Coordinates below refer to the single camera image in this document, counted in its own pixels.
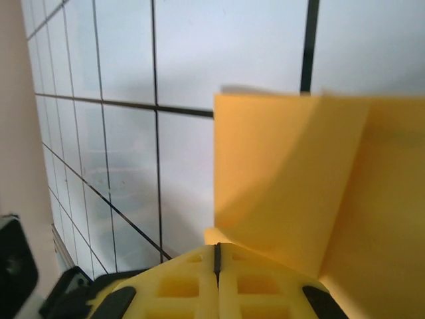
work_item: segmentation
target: beige wall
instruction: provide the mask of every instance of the beige wall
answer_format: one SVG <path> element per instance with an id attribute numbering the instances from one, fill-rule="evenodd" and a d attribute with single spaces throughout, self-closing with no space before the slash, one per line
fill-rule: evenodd
<path id="1" fill-rule="evenodd" d="M 52 213 L 19 0 L 0 1 L 0 213 L 21 216 L 45 296 L 58 278 Z"/>

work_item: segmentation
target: yellow plastic object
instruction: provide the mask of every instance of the yellow plastic object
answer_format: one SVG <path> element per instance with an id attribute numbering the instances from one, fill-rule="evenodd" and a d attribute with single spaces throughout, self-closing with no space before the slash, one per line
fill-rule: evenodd
<path id="1" fill-rule="evenodd" d="M 425 99 L 333 98 L 334 106 L 370 107 L 359 128 L 359 147 L 353 147 L 354 162 L 345 167 L 333 161 L 339 154 L 325 152 L 327 139 L 322 138 L 316 140 L 309 160 L 292 170 L 292 176 L 317 170 L 317 158 L 327 154 L 335 168 L 329 168 L 330 181 L 341 177 L 344 169 L 351 174 L 346 184 L 335 185 L 335 189 L 340 188 L 339 199 L 321 187 L 308 187 L 308 175 L 304 176 L 305 184 L 296 178 L 287 180 L 282 193 L 295 189 L 297 193 L 292 194 L 297 196 L 286 199 L 299 201 L 300 207 L 317 206 L 325 218 L 320 221 L 316 218 L 320 215 L 313 213 L 314 223 L 311 215 L 297 211 L 290 223 L 283 223 L 282 218 L 294 212 L 282 209 L 286 200 L 266 213 L 259 207 L 267 206 L 258 204 L 273 194 L 269 193 L 273 189 L 270 185 L 280 179 L 279 166 L 286 166 L 280 140 L 294 136 L 291 124 L 277 119 L 282 113 L 274 108 L 286 108 L 286 118 L 293 122 L 292 113 L 302 112 L 305 99 L 319 98 L 217 98 L 216 228 L 206 231 L 206 242 L 235 242 L 312 275 L 321 268 L 320 279 L 350 318 L 425 318 Z M 303 123 L 299 120 L 296 125 L 309 134 Z M 335 125 L 332 132 L 345 134 L 352 128 Z M 298 143 L 296 140 L 295 147 L 288 148 L 289 154 L 297 153 Z M 305 185 L 308 192 L 302 193 L 299 188 Z M 340 202 L 336 211 L 321 209 L 334 195 L 332 200 Z M 281 250 L 269 249 L 273 239 Z M 288 247 L 293 243 L 310 245 L 291 251 Z M 320 249 L 323 243 L 325 247 L 313 259 L 309 252 L 315 251 L 316 243 Z M 309 261 L 308 268 L 303 261 Z"/>
<path id="2" fill-rule="evenodd" d="M 214 273 L 219 260 L 219 286 Z M 111 292 L 134 287 L 123 319 L 317 319 L 304 286 L 326 288 L 233 244 L 204 246 L 98 293 L 89 318 Z"/>
<path id="3" fill-rule="evenodd" d="M 206 235 L 317 276 L 368 112 L 330 96 L 217 96 Z"/>

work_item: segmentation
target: wall tile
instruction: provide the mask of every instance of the wall tile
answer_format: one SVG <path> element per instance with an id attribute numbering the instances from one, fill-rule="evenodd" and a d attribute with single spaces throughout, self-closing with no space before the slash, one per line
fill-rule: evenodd
<path id="1" fill-rule="evenodd" d="M 223 86 L 298 93 L 307 2 L 156 1 L 159 103 L 212 109 Z"/>
<path id="2" fill-rule="evenodd" d="M 88 228 L 92 250 L 108 272 L 115 272 L 114 240 L 110 207 L 87 185 L 84 185 L 84 192 L 86 193 Z"/>
<path id="3" fill-rule="evenodd" d="M 75 111 L 80 141 L 82 176 L 108 199 L 109 187 L 102 107 L 95 103 L 75 102 Z"/>
<path id="4" fill-rule="evenodd" d="M 36 100 L 36 103 L 37 103 L 37 113 L 39 115 L 41 140 L 44 144 L 46 144 L 48 147 L 50 147 L 50 134 L 48 132 L 46 104 L 44 103 L 44 97 L 43 96 L 36 96 L 35 100 Z"/>
<path id="5" fill-rule="evenodd" d="M 96 1 L 103 97 L 153 103 L 150 0 Z"/>
<path id="6" fill-rule="evenodd" d="M 74 227 L 72 225 L 72 221 L 62 207 L 60 208 L 60 213 L 62 214 L 62 223 L 64 225 L 64 237 L 65 237 L 66 250 L 68 251 L 69 255 L 71 255 L 71 258 L 74 261 L 74 263 L 78 265 L 77 252 L 76 252 L 75 241 L 74 241 Z"/>
<path id="7" fill-rule="evenodd" d="M 34 32 L 33 8 L 31 0 L 21 0 L 22 12 L 24 15 L 25 34 L 27 37 Z"/>
<path id="8" fill-rule="evenodd" d="M 118 271 L 146 269 L 160 263 L 160 254 L 134 228 L 114 214 Z"/>
<path id="9" fill-rule="evenodd" d="M 92 252 L 82 235 L 74 227 L 75 247 L 78 259 L 78 266 L 90 277 L 93 278 Z"/>
<path id="10" fill-rule="evenodd" d="M 69 68 L 68 49 L 63 10 L 57 12 L 48 22 L 50 49 L 56 94 L 72 96 L 71 75 Z"/>
<path id="11" fill-rule="evenodd" d="M 382 3 L 320 2 L 312 92 L 425 94 L 425 2 Z"/>
<path id="12" fill-rule="evenodd" d="M 102 276 L 103 274 L 107 274 L 105 268 L 100 263 L 99 259 L 97 259 L 96 255 L 92 253 L 93 258 L 93 273 L 94 278 L 98 278 Z"/>
<path id="13" fill-rule="evenodd" d="M 37 28 L 46 19 L 44 0 L 32 0 L 31 4 L 33 7 L 34 26 Z"/>
<path id="14" fill-rule="evenodd" d="M 104 106 L 112 204 L 159 244 L 155 113 Z"/>
<path id="15" fill-rule="evenodd" d="M 62 3 L 62 0 L 44 0 L 44 7 L 46 9 L 46 15 L 49 15 L 55 10 L 58 5 Z"/>
<path id="16" fill-rule="evenodd" d="M 72 221 L 75 226 L 80 230 L 82 236 L 87 242 L 89 242 L 83 182 L 68 168 L 66 168 L 66 178 L 68 181 L 69 201 L 71 207 L 70 216 L 72 217 Z"/>
<path id="17" fill-rule="evenodd" d="M 81 174 L 74 102 L 58 98 L 57 103 L 65 162 Z"/>
<path id="18" fill-rule="evenodd" d="M 34 91 L 36 93 L 43 93 L 44 91 L 43 81 L 41 79 L 39 51 L 37 48 L 37 40 L 35 39 L 35 37 L 32 37 L 31 40 L 28 41 L 28 50 L 31 62 L 31 70 L 33 72 Z"/>
<path id="19" fill-rule="evenodd" d="M 60 238 L 64 241 L 64 228 L 62 226 L 62 216 L 60 215 L 60 205 L 52 191 L 48 193 L 50 195 L 50 203 L 52 205 L 53 223 L 58 231 Z"/>
<path id="20" fill-rule="evenodd" d="M 172 257 L 204 244 L 214 226 L 213 119 L 159 113 L 163 249 Z"/>
<path id="21" fill-rule="evenodd" d="M 56 186 L 56 176 L 54 174 L 53 154 L 45 146 L 42 147 L 44 153 L 44 164 L 47 172 L 47 183 L 53 193 L 58 195 L 58 188 Z"/>
<path id="22" fill-rule="evenodd" d="M 52 71 L 52 58 L 50 56 L 50 46 L 48 43 L 47 27 L 44 26 L 35 35 L 37 38 L 37 46 L 39 48 L 39 58 L 41 67 L 41 78 L 44 93 L 55 94 L 54 78 Z"/>
<path id="23" fill-rule="evenodd" d="M 45 98 L 48 128 L 50 132 L 51 149 L 57 156 L 63 158 L 62 139 L 56 98 Z"/>
<path id="24" fill-rule="evenodd" d="M 69 1 L 65 13 L 74 95 L 100 98 L 92 2 Z"/>
<path id="25" fill-rule="evenodd" d="M 54 173 L 56 174 L 56 184 L 58 186 L 58 198 L 66 212 L 70 215 L 71 208 L 68 196 L 68 179 L 65 171 L 65 164 L 56 156 L 53 156 Z"/>

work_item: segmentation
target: white tiled wall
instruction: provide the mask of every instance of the white tiled wall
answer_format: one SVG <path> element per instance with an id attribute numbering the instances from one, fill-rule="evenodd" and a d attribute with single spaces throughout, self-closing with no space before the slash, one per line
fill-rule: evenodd
<path id="1" fill-rule="evenodd" d="M 313 0 L 21 1 L 54 224 L 75 263 L 97 277 L 202 245 L 214 94 L 298 94 Z M 311 91 L 424 94 L 424 14 L 419 0 L 321 0 Z"/>

